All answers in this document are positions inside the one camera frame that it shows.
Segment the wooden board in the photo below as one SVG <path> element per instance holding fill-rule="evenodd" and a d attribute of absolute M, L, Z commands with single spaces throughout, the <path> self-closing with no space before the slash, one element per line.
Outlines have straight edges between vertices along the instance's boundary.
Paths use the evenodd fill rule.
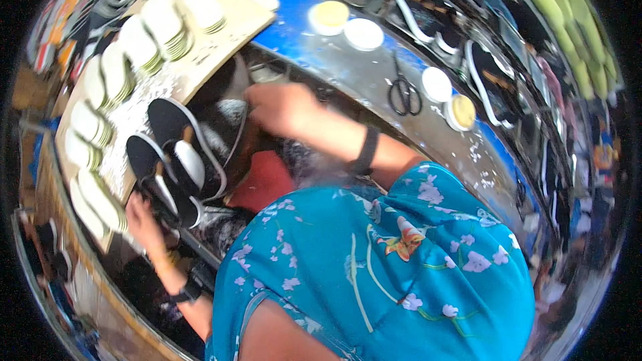
<path fill-rule="evenodd" d="M 103 112 L 114 129 L 112 141 L 103 151 L 104 159 L 99 174 L 116 198 L 124 205 L 135 183 L 135 177 L 126 160 L 124 143 L 134 132 L 149 133 L 147 105 L 158 97 L 168 97 L 188 103 L 194 94 L 230 57 L 248 43 L 276 17 L 251 0 L 217 0 L 223 7 L 227 20 L 220 31 L 207 35 L 201 32 L 192 15 L 181 0 L 174 0 L 182 14 L 187 29 L 193 37 L 193 46 L 183 58 L 165 63 L 162 70 L 152 77 L 137 75 L 137 85 L 129 100 L 117 109 Z M 146 0 L 137 0 L 125 16 L 137 14 Z M 67 185 L 76 176 L 78 167 L 67 158 L 65 133 L 70 125 L 71 110 L 79 100 L 85 100 L 83 72 L 69 97 L 69 102 L 60 120 L 56 134 L 56 147 L 62 175 Z M 107 252 L 112 239 L 108 232 L 97 240 L 100 249 Z"/>

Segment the round container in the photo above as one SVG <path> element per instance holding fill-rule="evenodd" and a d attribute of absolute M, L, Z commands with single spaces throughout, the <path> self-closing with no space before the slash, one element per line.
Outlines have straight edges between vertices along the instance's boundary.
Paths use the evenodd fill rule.
<path fill-rule="evenodd" d="M 448 102 L 453 96 L 453 84 L 450 78 L 437 67 L 428 67 L 421 75 L 426 98 L 435 103 Z"/>
<path fill-rule="evenodd" d="M 383 44 L 383 30 L 365 18 L 348 21 L 343 28 L 348 43 L 357 50 L 370 52 Z"/>
<path fill-rule="evenodd" d="M 470 131 L 475 125 L 475 107 L 472 100 L 457 94 L 445 104 L 445 121 L 455 131 Z"/>
<path fill-rule="evenodd" d="M 308 12 L 308 21 L 317 34 L 334 36 L 341 34 L 349 15 L 348 6 L 329 0 L 312 6 Z"/>

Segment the wrist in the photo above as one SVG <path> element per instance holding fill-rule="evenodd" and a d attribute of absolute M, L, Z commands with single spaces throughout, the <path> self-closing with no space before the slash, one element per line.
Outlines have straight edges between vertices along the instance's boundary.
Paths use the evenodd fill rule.
<path fill-rule="evenodd" d="M 147 253 L 149 260 L 152 261 L 152 263 L 155 261 L 169 260 L 170 255 L 167 252 L 167 247 L 165 246 L 165 244 L 149 247 L 145 251 Z"/>

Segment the hand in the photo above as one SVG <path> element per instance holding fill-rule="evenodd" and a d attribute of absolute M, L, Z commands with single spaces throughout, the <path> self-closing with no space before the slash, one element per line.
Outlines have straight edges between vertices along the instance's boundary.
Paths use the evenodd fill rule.
<path fill-rule="evenodd" d="M 254 107 L 250 117 L 265 131 L 299 139 L 326 112 L 304 84 L 254 84 L 245 91 Z"/>
<path fill-rule="evenodd" d="M 125 207 L 125 213 L 127 215 L 129 233 L 145 248 L 150 256 L 165 252 L 163 232 L 151 215 L 149 201 L 144 201 L 140 193 L 132 192 Z"/>

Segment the person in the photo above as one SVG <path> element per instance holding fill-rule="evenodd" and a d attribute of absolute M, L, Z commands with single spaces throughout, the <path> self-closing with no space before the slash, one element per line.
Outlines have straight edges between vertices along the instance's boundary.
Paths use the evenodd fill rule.
<path fill-rule="evenodd" d="M 264 130 L 367 162 L 387 194 L 311 187 L 259 212 L 227 252 L 213 301 L 179 304 L 206 361 L 518 359 L 535 309 L 525 259 L 452 173 L 326 110 L 306 86 L 256 84 L 246 98 Z M 134 193 L 126 213 L 167 292 L 179 293 L 187 277 L 149 204 Z"/>

